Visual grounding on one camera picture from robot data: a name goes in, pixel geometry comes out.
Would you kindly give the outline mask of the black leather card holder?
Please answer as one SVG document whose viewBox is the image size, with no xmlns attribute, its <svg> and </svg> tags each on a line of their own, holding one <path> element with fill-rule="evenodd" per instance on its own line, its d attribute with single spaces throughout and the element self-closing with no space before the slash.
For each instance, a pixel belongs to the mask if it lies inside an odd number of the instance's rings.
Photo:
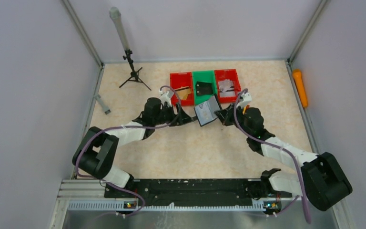
<svg viewBox="0 0 366 229">
<path fill-rule="evenodd" d="M 216 94 L 196 105 L 194 111 L 200 127 L 215 121 L 218 118 L 215 112 L 219 110 L 222 110 L 222 106 Z"/>
</svg>

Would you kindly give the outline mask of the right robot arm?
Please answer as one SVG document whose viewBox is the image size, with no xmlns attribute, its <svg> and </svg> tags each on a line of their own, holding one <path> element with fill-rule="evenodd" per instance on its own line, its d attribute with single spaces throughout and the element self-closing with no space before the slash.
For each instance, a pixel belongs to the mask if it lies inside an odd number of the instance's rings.
<svg viewBox="0 0 366 229">
<path fill-rule="evenodd" d="M 215 115 L 224 126 L 242 128 L 251 150 L 295 170 L 295 174 L 278 168 L 262 172 L 261 183 L 266 194 L 286 192 L 306 197 L 315 208 L 326 211 L 353 192 L 333 154 L 307 152 L 285 143 L 265 128 L 258 108 L 248 106 L 244 111 L 235 111 L 231 104 L 216 111 Z"/>
</svg>

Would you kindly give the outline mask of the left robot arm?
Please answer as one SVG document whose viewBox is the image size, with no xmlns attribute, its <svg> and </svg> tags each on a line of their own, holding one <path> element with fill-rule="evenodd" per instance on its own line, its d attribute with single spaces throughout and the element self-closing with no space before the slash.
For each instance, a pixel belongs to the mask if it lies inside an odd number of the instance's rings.
<svg viewBox="0 0 366 229">
<path fill-rule="evenodd" d="M 76 150 L 72 164 L 93 178 L 110 182 L 120 188 L 131 185 L 133 176 L 115 166 L 119 146 L 149 138 L 161 126 L 181 126 L 196 121 L 179 103 L 175 105 L 159 98 L 149 98 L 139 116 L 126 125 L 102 130 L 91 127 Z"/>
</svg>

